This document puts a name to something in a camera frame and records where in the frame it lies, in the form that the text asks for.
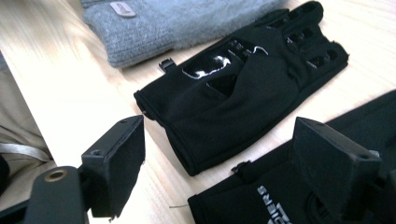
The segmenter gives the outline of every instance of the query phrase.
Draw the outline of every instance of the small black tab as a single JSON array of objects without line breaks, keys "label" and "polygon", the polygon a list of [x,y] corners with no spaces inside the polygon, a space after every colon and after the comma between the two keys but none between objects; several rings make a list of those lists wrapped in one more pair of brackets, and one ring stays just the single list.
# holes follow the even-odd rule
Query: small black tab
[{"label": "small black tab", "polygon": [[231,171],[234,174],[237,174],[242,167],[244,167],[246,164],[249,164],[249,163],[251,163],[251,161],[242,161],[242,162],[238,163],[233,169],[231,169]]},{"label": "small black tab", "polygon": [[173,61],[172,58],[169,58],[169,59],[166,59],[166,60],[162,61],[162,62],[159,64],[159,66],[161,67],[161,69],[162,69],[164,72],[167,72],[167,71],[169,71],[169,69],[170,69],[171,67],[176,66],[176,64],[175,64],[175,62]]}]

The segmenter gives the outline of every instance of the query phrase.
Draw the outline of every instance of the glove finger hole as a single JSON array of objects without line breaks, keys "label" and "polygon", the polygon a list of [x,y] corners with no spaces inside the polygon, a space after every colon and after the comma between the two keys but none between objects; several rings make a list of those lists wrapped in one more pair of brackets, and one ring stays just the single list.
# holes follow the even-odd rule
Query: glove finger hole
[{"label": "glove finger hole", "polygon": [[320,55],[320,56],[313,57],[310,60],[308,60],[307,63],[314,68],[319,68],[319,67],[323,66],[326,62],[334,61],[337,58],[338,58],[338,53],[333,49],[329,49],[326,51],[326,56]]},{"label": "glove finger hole", "polygon": [[297,7],[293,11],[289,12],[286,17],[280,18],[270,24],[267,25],[268,28],[277,29],[284,26],[286,23],[290,21],[294,21],[297,18],[301,17],[302,14],[307,14],[314,11],[317,8],[317,3],[315,2],[308,2],[300,7]]},{"label": "glove finger hole", "polygon": [[335,59],[338,58],[338,53],[337,51],[333,50],[333,49],[329,49],[327,51],[327,55],[329,56],[330,61],[334,61]]},{"label": "glove finger hole", "polygon": [[296,32],[296,33],[289,35],[287,40],[290,44],[291,43],[298,44],[305,39],[311,38],[313,35],[314,35],[314,33],[311,31],[311,29],[305,28],[301,32]]}]

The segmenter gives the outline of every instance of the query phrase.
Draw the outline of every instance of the wooden table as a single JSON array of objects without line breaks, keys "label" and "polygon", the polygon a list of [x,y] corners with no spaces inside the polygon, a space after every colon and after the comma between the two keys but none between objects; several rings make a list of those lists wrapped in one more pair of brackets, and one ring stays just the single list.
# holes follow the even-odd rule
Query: wooden table
[{"label": "wooden table", "polygon": [[[304,0],[289,0],[295,8]],[[256,160],[291,138],[296,116],[327,121],[396,87],[396,3],[322,0],[322,32],[343,45],[349,66],[256,144],[190,177],[163,128],[145,119],[146,162],[129,202],[114,223],[193,223],[187,199],[220,182],[240,161]],[[82,21],[78,0],[0,1],[0,50],[58,165],[80,166],[80,155],[116,121],[141,114],[134,92],[211,43],[171,51],[137,66],[114,69]],[[91,223],[108,223],[91,218]]]}]

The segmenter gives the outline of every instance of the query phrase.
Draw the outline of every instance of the black fabric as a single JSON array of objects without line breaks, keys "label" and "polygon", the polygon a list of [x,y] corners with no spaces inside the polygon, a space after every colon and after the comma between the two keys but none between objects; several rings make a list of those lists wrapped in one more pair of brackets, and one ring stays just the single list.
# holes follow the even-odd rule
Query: black fabric
[{"label": "black fabric", "polygon": [[134,94],[189,175],[249,147],[347,66],[322,14],[318,2],[274,11]]},{"label": "black fabric", "polygon": [[[385,179],[389,171],[396,169],[395,113],[396,91],[391,91],[327,124],[361,146],[377,151],[383,160],[379,177]],[[216,186],[190,197],[195,222],[379,223],[370,212],[359,222],[331,217],[291,164],[291,146],[289,141],[241,166],[235,175]]]},{"label": "black fabric", "polygon": [[7,186],[8,176],[9,166],[2,155],[0,155],[0,195]]}]

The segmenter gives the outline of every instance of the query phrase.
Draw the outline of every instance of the beige cloth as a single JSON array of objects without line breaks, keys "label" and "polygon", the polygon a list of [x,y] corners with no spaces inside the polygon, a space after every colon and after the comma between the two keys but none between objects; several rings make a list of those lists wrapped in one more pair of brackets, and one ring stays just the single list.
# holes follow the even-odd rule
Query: beige cloth
[{"label": "beige cloth", "polygon": [[[0,54],[0,143],[35,147],[50,158],[48,147],[38,130],[23,96]],[[29,198],[35,178],[56,166],[22,154],[2,154],[10,167],[7,189],[0,195],[0,211]]]}]

